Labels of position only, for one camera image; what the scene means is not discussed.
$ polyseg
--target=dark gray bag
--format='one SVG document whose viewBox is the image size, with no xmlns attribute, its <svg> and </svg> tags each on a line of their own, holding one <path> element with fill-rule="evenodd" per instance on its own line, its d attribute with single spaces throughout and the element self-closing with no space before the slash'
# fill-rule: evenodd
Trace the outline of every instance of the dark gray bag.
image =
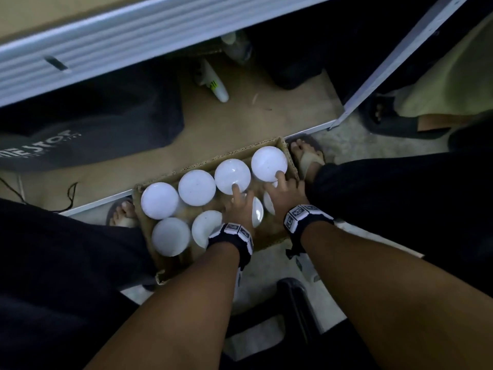
<svg viewBox="0 0 493 370">
<path fill-rule="evenodd" d="M 158 57 L 0 108 L 0 170 L 44 171 L 161 148 L 183 127 L 176 73 Z"/>
</svg>

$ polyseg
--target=flip-flop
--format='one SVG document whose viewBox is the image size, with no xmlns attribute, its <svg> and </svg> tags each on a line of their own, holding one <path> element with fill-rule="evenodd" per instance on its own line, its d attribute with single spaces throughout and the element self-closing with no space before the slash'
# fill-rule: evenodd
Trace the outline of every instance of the flip-flop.
<svg viewBox="0 0 493 370">
<path fill-rule="evenodd" d="M 375 115 L 379 104 L 384 106 L 380 119 Z M 450 128 L 442 128 L 418 131 L 418 117 L 401 117 L 393 107 L 394 97 L 371 95 L 359 106 L 363 126 L 376 135 L 426 140 L 444 136 L 450 130 Z"/>
<path fill-rule="evenodd" d="M 301 179 L 305 179 L 308 168 L 310 167 L 312 162 L 317 162 L 321 165 L 325 165 L 325 156 L 321 158 L 318 154 L 313 154 L 313 153 L 308 153 L 304 152 L 303 155 L 301 156 L 301 159 L 299 163 L 296 160 L 296 156 L 293 154 L 291 151 L 291 143 L 297 141 L 298 139 L 301 139 L 304 141 L 306 144 L 309 144 L 315 149 L 315 152 L 322 152 L 322 155 L 324 155 L 324 151 L 322 150 L 322 146 L 315 140 L 315 138 L 311 135 L 308 134 L 301 134 L 297 136 L 290 137 L 286 139 L 286 143 L 288 145 L 289 153 L 291 154 L 291 158 L 293 159 L 296 168 L 298 169 L 298 172 L 301 176 Z"/>
<path fill-rule="evenodd" d="M 123 197 L 119 200 L 116 200 L 113 205 L 111 205 L 111 207 L 109 208 L 108 210 L 108 214 L 106 216 L 106 226 L 109 226 L 109 221 L 113 218 L 113 215 L 115 214 L 116 212 L 116 208 L 118 208 L 119 206 L 121 206 L 125 201 L 133 204 L 134 202 L 132 201 L 132 198 L 129 196 L 129 197 Z M 137 227 L 136 226 L 136 218 L 127 218 L 125 217 L 124 220 L 122 220 L 122 222 L 120 223 L 120 226 L 119 227 Z"/>
</svg>

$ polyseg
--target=foot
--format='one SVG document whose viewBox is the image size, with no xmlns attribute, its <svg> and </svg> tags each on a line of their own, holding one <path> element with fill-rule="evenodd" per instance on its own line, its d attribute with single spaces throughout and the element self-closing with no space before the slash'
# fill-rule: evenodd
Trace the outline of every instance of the foot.
<svg viewBox="0 0 493 370">
<path fill-rule="evenodd" d="M 324 159 L 324 154 L 321 151 L 316 151 L 315 148 L 313 148 L 310 144 L 305 143 L 303 140 L 298 139 L 295 142 L 291 143 L 291 152 L 293 153 L 294 157 L 297 160 L 297 163 L 299 165 L 301 161 L 301 157 L 303 156 L 304 153 L 312 153 L 318 155 L 320 158 Z M 315 176 L 318 173 L 318 170 L 322 165 L 318 162 L 312 162 L 310 167 L 308 167 L 307 174 L 305 176 L 305 180 L 313 183 L 315 180 Z"/>
<path fill-rule="evenodd" d="M 118 227 L 139 227 L 139 220 L 135 213 L 134 205 L 129 201 L 124 201 L 116 208 L 113 218 L 109 220 L 110 226 Z"/>
</svg>

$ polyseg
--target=hand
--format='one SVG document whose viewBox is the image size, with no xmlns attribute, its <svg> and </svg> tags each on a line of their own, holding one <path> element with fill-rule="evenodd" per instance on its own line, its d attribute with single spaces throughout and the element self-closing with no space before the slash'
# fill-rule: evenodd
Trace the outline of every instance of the hand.
<svg viewBox="0 0 493 370">
<path fill-rule="evenodd" d="M 277 188 L 272 183 L 265 183 L 264 188 L 274 204 L 276 220 L 283 222 L 286 213 L 296 205 L 310 204 L 310 202 L 305 195 L 304 181 L 298 182 L 298 186 L 296 186 L 295 179 L 286 182 L 286 177 L 282 171 L 276 173 L 276 178 L 278 179 Z"/>
<path fill-rule="evenodd" d="M 253 191 L 248 191 L 246 198 L 240 192 L 237 184 L 232 186 L 233 198 L 231 202 L 226 203 L 226 212 L 223 215 L 223 222 L 240 224 L 250 231 L 251 236 L 255 232 L 251 221 L 251 213 L 253 211 Z"/>
</svg>

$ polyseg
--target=yellow cloth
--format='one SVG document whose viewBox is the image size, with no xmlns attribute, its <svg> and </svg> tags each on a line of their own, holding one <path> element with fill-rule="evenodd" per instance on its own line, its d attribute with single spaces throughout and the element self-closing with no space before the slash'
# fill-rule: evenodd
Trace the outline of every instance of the yellow cloth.
<svg viewBox="0 0 493 370">
<path fill-rule="evenodd" d="M 473 28 L 414 85 L 397 91 L 394 110 L 475 115 L 493 109 L 493 13 Z"/>
</svg>

